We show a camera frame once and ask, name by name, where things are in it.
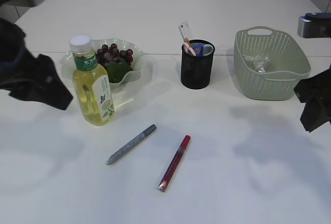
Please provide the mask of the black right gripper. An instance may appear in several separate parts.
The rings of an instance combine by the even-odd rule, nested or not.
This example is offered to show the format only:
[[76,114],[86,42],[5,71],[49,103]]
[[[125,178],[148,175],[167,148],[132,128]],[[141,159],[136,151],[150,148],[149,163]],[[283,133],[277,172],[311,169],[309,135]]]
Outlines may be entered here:
[[300,121],[307,132],[330,122],[330,69],[300,80],[294,93],[305,104]]

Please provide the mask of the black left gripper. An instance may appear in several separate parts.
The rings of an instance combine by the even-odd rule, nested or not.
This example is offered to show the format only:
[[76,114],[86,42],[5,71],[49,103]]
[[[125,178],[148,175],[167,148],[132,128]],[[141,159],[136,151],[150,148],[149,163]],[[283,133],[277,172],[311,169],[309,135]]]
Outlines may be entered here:
[[43,54],[33,56],[25,46],[25,33],[5,19],[1,19],[1,89],[17,100],[60,110],[66,110],[73,100],[53,60]]

